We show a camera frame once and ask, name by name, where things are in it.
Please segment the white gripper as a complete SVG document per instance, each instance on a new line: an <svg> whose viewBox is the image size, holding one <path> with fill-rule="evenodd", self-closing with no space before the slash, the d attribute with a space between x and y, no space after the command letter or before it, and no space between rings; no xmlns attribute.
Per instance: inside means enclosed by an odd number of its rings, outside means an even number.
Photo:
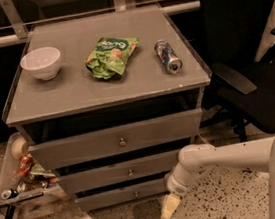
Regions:
<svg viewBox="0 0 275 219"><path fill-rule="evenodd" d="M181 202L180 197L188 193L188 188L196 179L196 175L178 163L165 177L167 190L172 194L166 194L163 199L161 219L170 219Z"/></svg>

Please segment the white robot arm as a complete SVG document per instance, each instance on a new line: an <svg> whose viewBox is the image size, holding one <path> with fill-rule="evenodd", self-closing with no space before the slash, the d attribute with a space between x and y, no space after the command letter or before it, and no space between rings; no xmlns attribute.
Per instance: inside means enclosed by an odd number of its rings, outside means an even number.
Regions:
<svg viewBox="0 0 275 219"><path fill-rule="evenodd" d="M187 145L179 153L178 164L166 176L169 193L164 198L161 219L170 219L189 186L210 168L218 166L267 172L269 216L275 219L275 136L224 147Z"/></svg>

